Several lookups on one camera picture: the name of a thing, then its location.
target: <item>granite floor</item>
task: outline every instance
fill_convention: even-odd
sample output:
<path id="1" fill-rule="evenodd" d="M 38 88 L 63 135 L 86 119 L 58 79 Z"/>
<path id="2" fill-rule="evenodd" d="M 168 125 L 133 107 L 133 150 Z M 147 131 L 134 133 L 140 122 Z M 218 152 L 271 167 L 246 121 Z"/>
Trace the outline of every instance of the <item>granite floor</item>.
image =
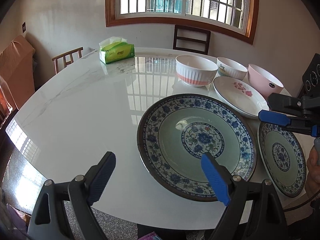
<path id="1" fill-rule="evenodd" d="M 46 178 L 40 174 L 9 142 L 0 151 L 0 176 L 3 176 L 2 189 L 5 201 L 17 209 L 32 214 L 36 199 Z M 306 195 L 291 203 L 288 207 L 296 206 L 307 199 Z M 69 202 L 65 202 L 67 216 L 75 239 L 81 239 L 79 229 Z M 137 225 L 135 223 L 118 219 L 92 208 L 94 215 L 106 236 L 110 240 L 136 240 Z M 312 209 L 309 205 L 286 213 L 287 223 L 307 217 Z M 196 240 L 197 232 L 187 233 L 188 240 Z"/>

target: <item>screw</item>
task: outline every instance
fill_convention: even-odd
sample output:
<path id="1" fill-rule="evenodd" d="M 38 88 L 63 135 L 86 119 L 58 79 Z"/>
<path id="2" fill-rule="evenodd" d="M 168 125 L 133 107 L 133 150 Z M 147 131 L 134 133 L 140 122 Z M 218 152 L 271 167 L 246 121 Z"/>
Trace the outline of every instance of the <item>screw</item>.
<path id="1" fill-rule="evenodd" d="M 48 179 L 44 182 L 44 185 L 45 186 L 50 186 L 52 184 L 52 180 L 51 179 Z"/>
<path id="2" fill-rule="evenodd" d="M 241 181 L 241 177 L 240 177 L 239 175 L 234 175 L 234 176 L 232 177 L 232 179 L 233 179 L 234 181 Z"/>
<path id="3" fill-rule="evenodd" d="M 272 185 L 272 182 L 270 179 L 265 179 L 264 184 L 266 184 L 267 186 L 270 186 L 270 185 Z"/>
<path id="4" fill-rule="evenodd" d="M 77 175 L 76 177 L 75 177 L 75 181 L 81 181 L 81 180 L 83 180 L 84 179 L 84 176 L 83 175 Z"/>

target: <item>round table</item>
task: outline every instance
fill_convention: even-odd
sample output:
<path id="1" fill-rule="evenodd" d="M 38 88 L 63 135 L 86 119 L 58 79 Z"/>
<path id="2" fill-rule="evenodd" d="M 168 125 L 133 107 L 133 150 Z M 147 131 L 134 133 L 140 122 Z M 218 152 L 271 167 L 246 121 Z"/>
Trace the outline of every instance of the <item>round table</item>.
<path id="1" fill-rule="evenodd" d="M 217 98 L 213 85 L 193 88 L 176 76 L 175 57 L 195 53 L 152 48 L 135 51 L 135 58 L 104 65 L 94 50 L 71 64 L 24 104 L 7 134 L 27 160 L 55 183 L 85 174 L 107 151 L 114 152 L 116 168 L 93 205 L 102 212 L 159 228 L 214 228 L 224 205 L 192 201 L 170 192 L 148 173 L 137 148 L 137 127 L 148 107 L 179 93 Z M 215 57 L 203 57 L 216 62 Z M 256 135 L 259 121 L 246 121 Z M 313 139 L 297 138 L 308 157 Z M 268 178 L 257 154 L 253 182 Z M 283 205 L 296 199 L 279 196 Z M 250 206 L 247 202 L 241 222 L 247 221 Z"/>

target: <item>hand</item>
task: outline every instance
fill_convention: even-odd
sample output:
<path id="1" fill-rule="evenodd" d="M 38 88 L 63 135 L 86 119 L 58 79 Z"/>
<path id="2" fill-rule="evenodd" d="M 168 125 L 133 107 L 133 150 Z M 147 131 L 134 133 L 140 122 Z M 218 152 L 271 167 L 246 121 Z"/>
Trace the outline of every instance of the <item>hand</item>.
<path id="1" fill-rule="evenodd" d="M 318 190 L 320 190 L 320 166 L 317 165 L 317 161 L 318 153 L 313 146 L 307 160 L 309 173 L 305 184 L 305 190 L 309 198 L 311 198 L 315 193 L 317 193 Z"/>

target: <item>pink bowl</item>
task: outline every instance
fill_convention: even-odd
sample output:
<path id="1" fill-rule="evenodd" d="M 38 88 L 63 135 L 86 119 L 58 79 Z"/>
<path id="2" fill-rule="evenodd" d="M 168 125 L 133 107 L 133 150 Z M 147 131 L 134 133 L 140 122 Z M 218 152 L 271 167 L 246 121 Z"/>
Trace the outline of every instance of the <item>pink bowl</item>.
<path id="1" fill-rule="evenodd" d="M 283 84 L 274 75 L 254 64 L 249 64 L 248 80 L 264 98 L 268 98 L 271 93 L 279 94 L 283 90 Z"/>

